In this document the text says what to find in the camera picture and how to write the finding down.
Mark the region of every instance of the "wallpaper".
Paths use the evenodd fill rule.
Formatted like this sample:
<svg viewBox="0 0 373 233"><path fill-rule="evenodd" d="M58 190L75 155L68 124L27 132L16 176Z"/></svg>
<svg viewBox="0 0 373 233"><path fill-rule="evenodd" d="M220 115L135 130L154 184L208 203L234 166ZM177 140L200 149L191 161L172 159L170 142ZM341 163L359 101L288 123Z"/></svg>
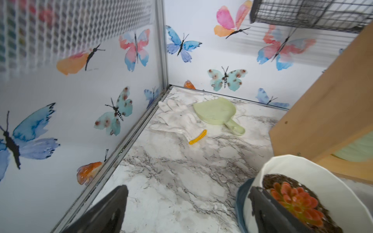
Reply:
<svg viewBox="0 0 373 233"><path fill-rule="evenodd" d="M0 232L50 232L160 94L154 25L0 85Z"/></svg>
<svg viewBox="0 0 373 233"><path fill-rule="evenodd" d="M291 108L357 36L250 23L251 7L165 0L169 83Z"/></svg>

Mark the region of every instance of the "white wall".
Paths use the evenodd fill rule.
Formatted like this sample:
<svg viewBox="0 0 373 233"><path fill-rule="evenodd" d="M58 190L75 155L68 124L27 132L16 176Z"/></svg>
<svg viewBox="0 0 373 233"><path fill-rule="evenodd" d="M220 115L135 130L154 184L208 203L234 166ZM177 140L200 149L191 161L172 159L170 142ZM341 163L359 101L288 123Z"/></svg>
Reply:
<svg viewBox="0 0 373 233"><path fill-rule="evenodd" d="M134 72L124 63L126 51L118 37L103 42L88 64L88 70L65 76L56 65L22 75L0 84L0 125L6 126L10 110L9 132L26 117L48 104L56 102L48 130L40 138L56 138L61 144L45 160L20 158L18 170L13 156L0 181L0 232L50 232L86 188L77 182L76 170L83 165L104 160L105 150L112 154L131 127L146 111L148 101L144 89L159 87L160 59L157 30L154 25L137 30L139 35L150 29L150 57L147 66L138 63ZM116 102L126 86L133 112L120 121L120 134L106 135L95 129L95 121L112 111L105 104Z"/></svg>
<svg viewBox="0 0 373 233"><path fill-rule="evenodd" d="M278 97L277 102L289 103L290 107L304 94L317 78L339 55L340 48L346 48L357 36L356 34L314 29L297 29L290 40L314 38L316 44L302 54L294 55L295 63L288 69L278 71L276 61L260 65L257 62L258 51L266 44L263 41L269 26L264 23L250 24L247 16L241 25L249 35L237 33L228 39L214 34L214 27L219 25L216 12L227 6L235 21L236 13L244 0L233 1L181 1L165 0L166 24L171 26L182 38L189 34L187 40L202 42L190 55L192 61L184 63L176 54L167 54L169 82L183 86L186 80L199 90L215 92L210 85L209 69L221 72L221 66L228 71L246 69L248 74L241 78L242 85L237 91L222 88L219 94L258 101L259 88L263 88L269 97ZM278 26L286 37L289 28Z"/></svg>

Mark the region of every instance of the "wooden board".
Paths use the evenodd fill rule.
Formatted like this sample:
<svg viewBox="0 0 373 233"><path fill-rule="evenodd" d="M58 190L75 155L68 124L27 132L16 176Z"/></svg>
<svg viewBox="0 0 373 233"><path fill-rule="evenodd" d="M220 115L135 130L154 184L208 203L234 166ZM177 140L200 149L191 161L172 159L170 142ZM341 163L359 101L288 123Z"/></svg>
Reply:
<svg viewBox="0 0 373 233"><path fill-rule="evenodd" d="M364 183L373 184L373 160L367 162L349 162L328 155L317 162L335 175Z"/></svg>
<svg viewBox="0 0 373 233"><path fill-rule="evenodd" d="M318 162L373 131L372 37L373 23L274 126L275 155Z"/></svg>

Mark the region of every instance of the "succulent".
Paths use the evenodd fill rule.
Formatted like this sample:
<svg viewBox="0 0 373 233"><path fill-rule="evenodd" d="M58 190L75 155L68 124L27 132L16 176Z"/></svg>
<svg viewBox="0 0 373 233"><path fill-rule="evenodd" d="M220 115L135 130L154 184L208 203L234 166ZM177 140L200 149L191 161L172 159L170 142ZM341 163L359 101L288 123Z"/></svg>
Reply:
<svg viewBox="0 0 373 233"><path fill-rule="evenodd" d="M324 214L315 209L319 204L302 187L292 188L288 182L274 183L271 195L302 223L323 227Z"/></svg>

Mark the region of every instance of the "potted succulent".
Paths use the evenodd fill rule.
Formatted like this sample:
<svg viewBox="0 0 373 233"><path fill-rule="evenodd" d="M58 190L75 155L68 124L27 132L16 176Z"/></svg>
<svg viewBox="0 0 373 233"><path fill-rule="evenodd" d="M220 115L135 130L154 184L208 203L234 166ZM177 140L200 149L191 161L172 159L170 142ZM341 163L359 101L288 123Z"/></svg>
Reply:
<svg viewBox="0 0 373 233"><path fill-rule="evenodd" d="M254 179L252 187L266 190L315 233L373 232L366 206L339 178L305 158L283 155L271 158ZM243 216L249 233L258 227L249 198Z"/></svg>

